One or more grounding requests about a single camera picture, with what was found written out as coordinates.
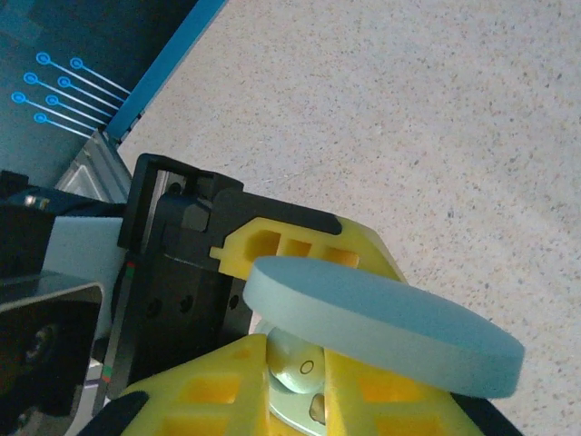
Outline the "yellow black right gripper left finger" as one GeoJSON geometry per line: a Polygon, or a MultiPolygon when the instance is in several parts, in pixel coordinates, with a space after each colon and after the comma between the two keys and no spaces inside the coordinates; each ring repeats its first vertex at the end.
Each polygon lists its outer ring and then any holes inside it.
{"type": "Polygon", "coordinates": [[[87,435],[267,435],[264,334],[248,335],[138,381],[86,426],[87,435]]]}

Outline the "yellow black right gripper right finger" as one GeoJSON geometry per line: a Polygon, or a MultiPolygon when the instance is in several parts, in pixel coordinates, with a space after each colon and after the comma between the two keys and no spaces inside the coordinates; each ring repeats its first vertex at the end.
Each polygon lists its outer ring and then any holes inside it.
{"type": "Polygon", "coordinates": [[[428,386],[331,350],[325,357],[329,435],[519,435],[490,401],[428,386]]]}

